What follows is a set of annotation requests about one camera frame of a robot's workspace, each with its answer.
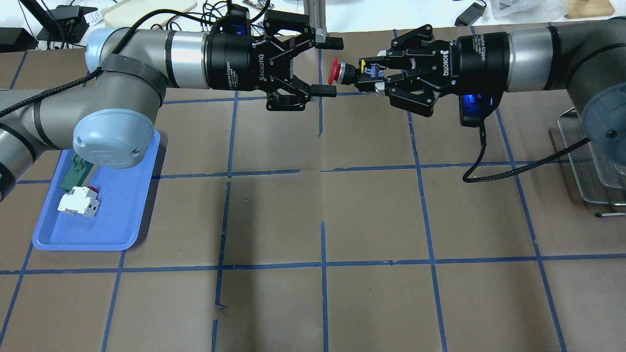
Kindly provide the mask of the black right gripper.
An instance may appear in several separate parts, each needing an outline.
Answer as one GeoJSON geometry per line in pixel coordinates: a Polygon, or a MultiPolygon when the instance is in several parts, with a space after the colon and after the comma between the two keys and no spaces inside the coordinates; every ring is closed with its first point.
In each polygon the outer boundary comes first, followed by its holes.
{"type": "Polygon", "coordinates": [[[399,69],[364,73],[354,86],[367,94],[385,94],[397,109],[430,117],[440,97],[454,94],[502,94],[507,89],[510,68],[508,34],[487,33],[461,36],[447,42],[436,40],[432,27],[424,25],[394,38],[387,53],[360,58],[358,67],[399,69]]]}

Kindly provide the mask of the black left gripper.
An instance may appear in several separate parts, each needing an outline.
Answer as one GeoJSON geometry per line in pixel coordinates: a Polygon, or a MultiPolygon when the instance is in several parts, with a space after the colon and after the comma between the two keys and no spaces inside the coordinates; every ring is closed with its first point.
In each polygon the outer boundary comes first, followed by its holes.
{"type": "Polygon", "coordinates": [[[342,50],[341,37],[316,32],[306,14],[267,11],[260,36],[222,33],[221,20],[206,40],[208,86],[216,90],[263,91],[269,111],[300,111],[312,98],[337,96],[337,87],[306,83],[293,73],[293,59],[313,47],[342,50]]]}

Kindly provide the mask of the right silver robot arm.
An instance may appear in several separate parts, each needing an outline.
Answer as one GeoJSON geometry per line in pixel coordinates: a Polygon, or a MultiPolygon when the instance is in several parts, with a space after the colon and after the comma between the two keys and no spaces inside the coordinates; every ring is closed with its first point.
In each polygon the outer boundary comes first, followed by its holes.
{"type": "Polygon", "coordinates": [[[429,25],[394,38],[358,66],[335,65],[330,80],[389,98],[429,117],[440,96],[565,89],[586,138],[625,164],[625,19],[575,22],[436,40],[429,25]]]}

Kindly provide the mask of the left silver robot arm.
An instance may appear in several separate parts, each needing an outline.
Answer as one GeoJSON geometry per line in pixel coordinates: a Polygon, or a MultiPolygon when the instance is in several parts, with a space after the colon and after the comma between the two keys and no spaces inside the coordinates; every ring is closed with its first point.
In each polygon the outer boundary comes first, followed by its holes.
{"type": "Polygon", "coordinates": [[[97,29],[88,38],[88,74],[47,90],[1,92],[1,198],[47,150],[73,149],[96,166],[138,165],[154,133],[168,88],[263,91],[269,111],[302,111],[332,85],[309,85],[292,61],[312,49],[342,50],[320,39],[305,14],[267,10],[264,33],[250,34],[248,14],[228,14],[208,32],[97,29]]]}

